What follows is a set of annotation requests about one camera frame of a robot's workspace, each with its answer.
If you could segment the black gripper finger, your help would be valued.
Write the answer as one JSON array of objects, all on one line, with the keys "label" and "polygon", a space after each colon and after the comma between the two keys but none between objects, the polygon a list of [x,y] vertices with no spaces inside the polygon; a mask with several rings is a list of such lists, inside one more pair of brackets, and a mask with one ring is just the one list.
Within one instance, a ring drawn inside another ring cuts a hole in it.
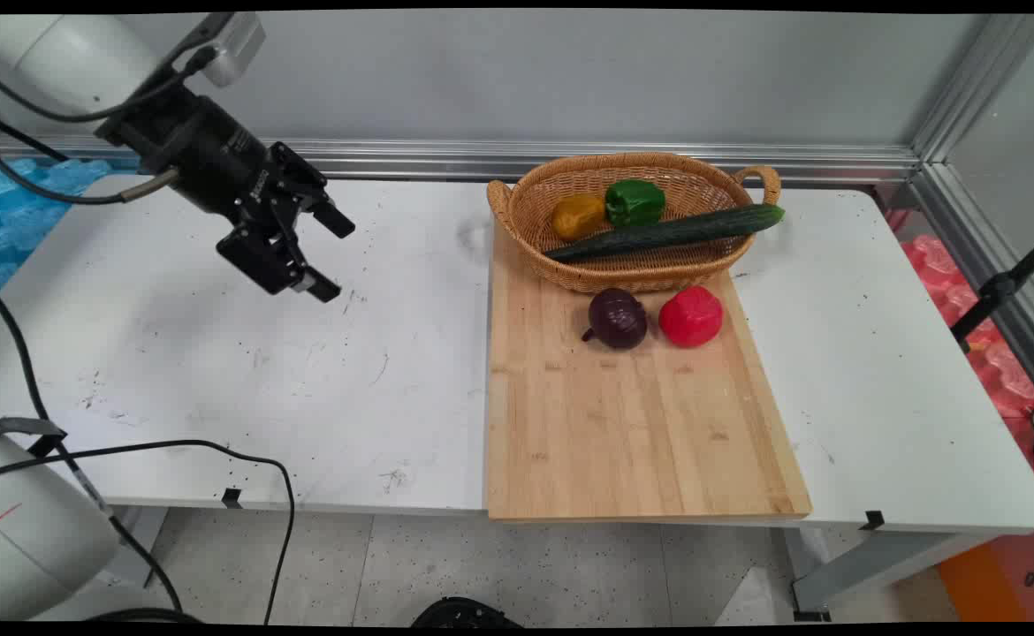
[{"label": "black gripper finger", "polygon": [[292,168],[292,193],[303,212],[314,215],[315,220],[337,238],[347,238],[355,231],[355,224],[340,212],[326,186],[327,178],[320,170],[306,165]]},{"label": "black gripper finger", "polygon": [[239,220],[217,242],[217,252],[270,295],[288,289],[330,302],[342,287],[320,273],[301,250],[296,222],[303,214],[310,213],[303,212],[296,198],[262,199],[239,211]]}]

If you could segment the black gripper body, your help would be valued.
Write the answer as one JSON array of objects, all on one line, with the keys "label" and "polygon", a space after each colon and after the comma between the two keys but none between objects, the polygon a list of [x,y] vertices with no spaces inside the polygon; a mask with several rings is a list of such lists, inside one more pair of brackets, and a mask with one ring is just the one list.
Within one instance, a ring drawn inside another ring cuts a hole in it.
[{"label": "black gripper body", "polygon": [[331,208],[327,178],[283,141],[263,144],[226,110],[185,86],[110,117],[96,132],[136,153],[150,173],[178,171],[172,189],[231,223],[275,223],[270,207]]}]

